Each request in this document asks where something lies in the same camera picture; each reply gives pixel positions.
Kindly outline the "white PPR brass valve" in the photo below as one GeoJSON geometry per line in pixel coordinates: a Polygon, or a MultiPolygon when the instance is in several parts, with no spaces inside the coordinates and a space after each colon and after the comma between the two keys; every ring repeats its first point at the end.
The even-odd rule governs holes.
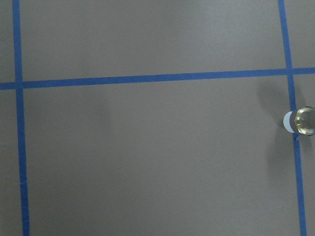
{"type": "Polygon", "coordinates": [[[283,118],[283,126],[290,133],[313,136],[315,134],[315,109],[305,106],[288,112],[283,118]]]}

